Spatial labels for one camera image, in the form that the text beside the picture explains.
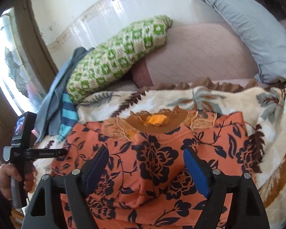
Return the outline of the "person's left hand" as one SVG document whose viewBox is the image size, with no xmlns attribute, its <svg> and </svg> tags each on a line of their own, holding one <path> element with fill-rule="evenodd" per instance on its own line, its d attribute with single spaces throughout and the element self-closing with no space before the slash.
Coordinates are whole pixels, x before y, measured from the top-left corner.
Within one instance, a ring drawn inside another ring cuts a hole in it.
<svg viewBox="0 0 286 229">
<path fill-rule="evenodd" d="M 33 186 L 35 185 L 35 166 L 32 165 L 29 167 L 29 172 L 25 175 L 24 178 L 24 190 L 27 192 L 31 192 Z M 22 182 L 22 177 L 18 173 L 17 168 L 13 164 L 2 164 L 0 167 L 0 191 L 3 196 L 11 201 L 11 177 L 13 177 L 18 182 Z"/>
</svg>

